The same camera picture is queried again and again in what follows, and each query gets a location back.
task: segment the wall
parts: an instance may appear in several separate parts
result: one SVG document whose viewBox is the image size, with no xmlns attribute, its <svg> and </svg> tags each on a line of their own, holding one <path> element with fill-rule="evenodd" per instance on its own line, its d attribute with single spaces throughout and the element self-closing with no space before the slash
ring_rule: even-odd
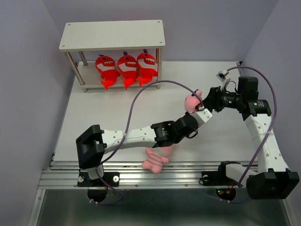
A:
<svg viewBox="0 0 301 226">
<path fill-rule="evenodd" d="M 300 12 L 300 0 L 280 0 L 248 52 L 244 65 L 256 67 L 271 81 L 277 96 L 274 131 L 279 148 L 290 169 L 301 176 Z M 271 91 L 263 79 L 259 91 L 261 97 L 272 103 Z M 301 185 L 298 185 L 291 197 L 301 221 L 300 193 Z"/>
<path fill-rule="evenodd" d="M 0 30 L 0 225 L 22 226 L 50 163 L 72 77 L 41 0 L 2 1 Z"/>
<path fill-rule="evenodd" d="M 246 56 L 277 3 L 277 0 L 43 1 L 60 33 L 67 22 L 162 19 L 166 36 L 164 60 L 223 61 Z"/>
</svg>

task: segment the shark mouth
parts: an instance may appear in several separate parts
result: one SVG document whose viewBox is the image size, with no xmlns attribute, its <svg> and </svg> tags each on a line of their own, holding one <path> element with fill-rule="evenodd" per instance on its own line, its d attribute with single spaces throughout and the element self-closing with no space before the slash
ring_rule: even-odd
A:
<svg viewBox="0 0 301 226">
<path fill-rule="evenodd" d="M 145 58 L 144 62 L 148 65 L 155 65 L 155 60 L 153 60 L 151 58 Z"/>
<path fill-rule="evenodd" d="M 114 61 L 106 61 L 106 62 L 103 62 L 103 65 L 106 66 L 106 67 L 111 67 L 111 66 L 114 66 Z"/>
<path fill-rule="evenodd" d="M 127 67 L 137 67 L 137 63 L 136 62 L 126 62 L 126 66 Z"/>
</svg>

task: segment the pink striped plush toy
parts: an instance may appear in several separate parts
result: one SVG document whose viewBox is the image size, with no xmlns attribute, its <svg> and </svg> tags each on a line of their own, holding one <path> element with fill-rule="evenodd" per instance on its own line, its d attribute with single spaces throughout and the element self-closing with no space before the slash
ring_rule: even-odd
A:
<svg viewBox="0 0 301 226">
<path fill-rule="evenodd" d="M 148 155 L 147 160 L 142 163 L 142 168 L 145 170 L 151 170 L 153 173 L 159 173 L 162 170 L 164 163 L 168 163 L 168 156 L 174 150 L 174 146 L 161 147 L 161 148 L 146 148 L 145 152 Z"/>
</svg>

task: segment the pink plush toy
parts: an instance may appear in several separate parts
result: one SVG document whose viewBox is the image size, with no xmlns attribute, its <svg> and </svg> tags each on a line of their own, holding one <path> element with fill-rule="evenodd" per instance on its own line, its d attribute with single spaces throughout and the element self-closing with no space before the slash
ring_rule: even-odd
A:
<svg viewBox="0 0 301 226">
<path fill-rule="evenodd" d="M 200 89 L 197 89 L 197 90 L 195 91 L 195 93 L 196 93 L 199 97 L 201 97 L 203 92 L 202 92 Z M 189 96 L 187 96 L 187 97 L 185 98 L 185 102 L 184 102 L 185 110 L 186 110 L 187 112 L 189 112 L 190 114 L 191 114 L 191 113 L 194 113 L 194 112 L 197 111 L 197 110 L 196 110 L 196 106 L 197 106 L 199 103 L 200 103 L 200 102 L 199 102 L 199 100 L 196 98 L 195 95 L 189 95 Z"/>
<path fill-rule="evenodd" d="M 173 152 L 173 145 L 170 147 L 161 148 L 146 148 L 145 152 L 148 155 L 147 160 L 142 163 L 142 168 L 145 170 L 151 170 L 153 173 L 159 173 L 162 170 L 164 163 L 168 163 L 168 156 Z"/>
</svg>

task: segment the shelf leg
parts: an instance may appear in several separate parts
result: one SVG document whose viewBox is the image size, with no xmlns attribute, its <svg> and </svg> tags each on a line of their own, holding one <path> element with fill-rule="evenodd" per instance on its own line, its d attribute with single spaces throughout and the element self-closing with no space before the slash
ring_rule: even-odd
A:
<svg viewBox="0 0 301 226">
<path fill-rule="evenodd" d="M 80 51 L 80 52 L 79 52 L 79 55 L 80 55 L 81 60 L 83 61 L 84 66 L 88 66 L 88 62 L 87 62 L 87 60 L 86 60 L 86 57 L 85 57 L 85 55 L 84 55 L 84 52 L 83 52 L 83 51 Z"/>
<path fill-rule="evenodd" d="M 162 73 L 162 49 L 156 49 L 156 63 L 158 64 L 158 78 L 157 81 L 161 80 L 161 73 Z M 161 83 L 157 85 L 157 89 L 161 88 Z"/>
<path fill-rule="evenodd" d="M 73 58 L 71 56 L 71 53 L 70 52 L 66 52 L 66 56 L 67 56 L 67 58 L 68 58 L 68 60 L 69 60 L 69 62 L 71 64 L 71 67 L 72 67 L 72 69 L 73 69 L 73 71 L 74 71 L 77 79 L 79 80 L 79 84 L 81 86 L 84 86 L 85 82 L 84 82 L 83 78 L 81 77 L 81 75 L 80 75 L 80 73 L 79 73 L 79 71 L 77 69 L 77 66 L 76 66 L 76 64 L 75 64 L 75 62 L 74 62 L 74 60 L 73 60 Z"/>
</svg>

